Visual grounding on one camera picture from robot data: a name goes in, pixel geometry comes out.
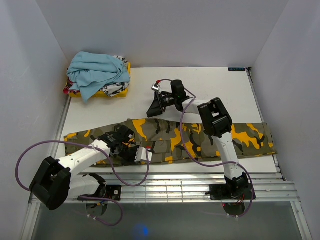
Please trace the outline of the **yellow camouflage trousers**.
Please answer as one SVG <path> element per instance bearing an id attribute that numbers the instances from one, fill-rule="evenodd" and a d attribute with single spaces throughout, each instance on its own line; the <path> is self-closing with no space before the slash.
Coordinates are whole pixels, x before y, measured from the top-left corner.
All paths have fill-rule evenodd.
<path id="1" fill-rule="evenodd" d="M 142 147 L 150 147 L 154 165 L 190 163 L 190 156 L 199 162 L 221 159 L 217 145 L 205 134 L 201 123 L 183 123 L 164 119 L 127 119 L 124 122 L 69 133 L 64 141 L 89 145 L 104 133 L 126 126 L 134 132 L 131 139 Z M 277 154 L 268 125 L 262 123 L 234 123 L 232 142 L 240 159 Z"/>

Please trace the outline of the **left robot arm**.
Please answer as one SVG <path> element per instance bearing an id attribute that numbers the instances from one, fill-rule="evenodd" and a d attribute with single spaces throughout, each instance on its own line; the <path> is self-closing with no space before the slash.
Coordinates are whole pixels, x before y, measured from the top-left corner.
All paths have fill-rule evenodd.
<path id="1" fill-rule="evenodd" d="M 96 173 L 79 174 L 107 157 L 119 157 L 127 163 L 148 160 L 146 148 L 131 141 L 135 133 L 122 125 L 117 131 L 98 136 L 88 146 L 59 159 L 47 157 L 30 184 L 30 191 L 49 209 L 56 210 L 68 198 L 80 196 L 100 200 L 112 197 L 107 182 Z"/>

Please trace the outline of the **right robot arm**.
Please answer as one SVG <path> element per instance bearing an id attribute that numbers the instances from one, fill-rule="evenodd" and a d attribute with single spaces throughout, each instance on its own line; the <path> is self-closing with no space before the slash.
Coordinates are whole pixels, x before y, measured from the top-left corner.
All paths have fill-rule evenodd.
<path id="1" fill-rule="evenodd" d="M 248 171 L 239 163 L 232 139 L 233 121 L 222 100 L 200 100 L 181 80 L 170 82 L 171 91 L 161 91 L 161 80 L 151 87 L 154 99 L 147 111 L 149 118 L 162 115 L 167 107 L 175 108 L 183 115 L 186 113 L 200 116 L 204 132 L 213 139 L 221 158 L 224 170 L 224 184 L 211 184 L 206 193 L 211 200 L 253 200 L 255 190 Z"/>

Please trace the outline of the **black white printed garment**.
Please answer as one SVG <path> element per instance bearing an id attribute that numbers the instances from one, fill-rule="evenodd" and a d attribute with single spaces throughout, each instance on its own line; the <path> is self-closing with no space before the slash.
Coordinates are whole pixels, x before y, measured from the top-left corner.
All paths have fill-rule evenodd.
<path id="1" fill-rule="evenodd" d="M 130 67 L 131 67 L 130 62 L 124 56 L 114 55 L 113 57 L 123 62 L 128 74 L 130 75 Z M 105 94 L 107 97 L 115 97 L 120 93 L 124 92 L 125 90 L 127 90 L 129 86 L 130 86 L 129 82 L 118 82 L 113 84 L 107 84 L 100 89 L 100 92 Z"/>

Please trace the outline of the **pink patterned garment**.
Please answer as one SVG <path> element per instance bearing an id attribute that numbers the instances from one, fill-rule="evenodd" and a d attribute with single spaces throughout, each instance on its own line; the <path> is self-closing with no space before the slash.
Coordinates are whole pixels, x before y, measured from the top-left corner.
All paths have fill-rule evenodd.
<path id="1" fill-rule="evenodd" d="M 69 95 L 70 93 L 72 93 L 73 91 L 71 90 L 71 87 L 72 87 L 71 84 L 67 84 L 63 89 L 63 93 L 66 95 Z"/>

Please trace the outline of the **blue table label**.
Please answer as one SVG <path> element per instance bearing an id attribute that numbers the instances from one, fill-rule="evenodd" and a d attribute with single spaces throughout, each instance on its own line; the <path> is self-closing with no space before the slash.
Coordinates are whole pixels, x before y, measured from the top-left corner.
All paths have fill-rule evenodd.
<path id="1" fill-rule="evenodd" d="M 229 72 L 245 72 L 246 69 L 244 67 L 228 67 Z"/>

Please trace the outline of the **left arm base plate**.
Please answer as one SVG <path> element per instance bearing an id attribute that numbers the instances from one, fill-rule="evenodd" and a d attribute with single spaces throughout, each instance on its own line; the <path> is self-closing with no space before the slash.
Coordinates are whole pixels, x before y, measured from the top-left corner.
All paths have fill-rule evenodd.
<path id="1" fill-rule="evenodd" d="M 107 184 L 102 187 L 101 197 L 106 199 L 112 199 L 114 201 L 120 201 L 122 194 L 122 186 L 121 185 L 112 185 Z"/>

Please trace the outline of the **aluminium table edge rail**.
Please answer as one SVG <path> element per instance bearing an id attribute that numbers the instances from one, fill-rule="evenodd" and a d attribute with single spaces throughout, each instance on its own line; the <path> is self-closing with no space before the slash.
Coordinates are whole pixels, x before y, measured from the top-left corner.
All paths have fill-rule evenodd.
<path id="1" fill-rule="evenodd" d="M 298 191 L 292 181 L 285 181 L 277 173 L 252 173 L 256 202 L 298 202 Z M 144 183 L 137 185 L 142 173 L 124 173 L 121 178 L 121 203 L 208 203 L 211 184 L 223 184 L 222 174 L 151 173 Z"/>

